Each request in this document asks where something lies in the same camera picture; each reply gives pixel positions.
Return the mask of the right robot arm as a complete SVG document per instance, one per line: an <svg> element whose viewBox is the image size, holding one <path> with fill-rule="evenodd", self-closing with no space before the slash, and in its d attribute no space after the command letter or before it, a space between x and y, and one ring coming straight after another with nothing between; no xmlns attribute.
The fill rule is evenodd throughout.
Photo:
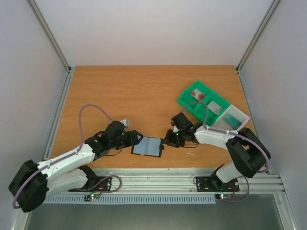
<svg viewBox="0 0 307 230"><path fill-rule="evenodd" d="M210 176L209 186L220 191L238 177L252 178L269 166L271 154L249 128L228 131L203 123L193 124L183 113L171 119L164 144L175 148L184 147L186 142L208 144L228 151L231 162L222 164Z"/></svg>

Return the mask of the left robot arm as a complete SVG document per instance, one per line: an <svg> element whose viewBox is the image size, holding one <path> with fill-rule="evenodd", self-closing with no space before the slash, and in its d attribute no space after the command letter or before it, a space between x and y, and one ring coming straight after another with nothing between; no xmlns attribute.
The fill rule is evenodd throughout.
<svg viewBox="0 0 307 230"><path fill-rule="evenodd" d="M104 131L82 139L80 146L71 151L38 163L25 161L8 186L13 195L12 207L23 212L36 209L50 194L51 183L60 176L107 156L110 150L138 145L142 139L138 131L126 131L122 122L113 121Z"/></svg>

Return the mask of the black leather card holder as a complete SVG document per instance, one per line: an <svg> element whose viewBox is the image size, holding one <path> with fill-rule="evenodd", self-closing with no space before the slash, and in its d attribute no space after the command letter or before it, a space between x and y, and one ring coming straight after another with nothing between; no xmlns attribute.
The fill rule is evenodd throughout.
<svg viewBox="0 0 307 230"><path fill-rule="evenodd" d="M163 139L144 136L139 144L131 148L131 154L160 158L163 150Z"/></svg>

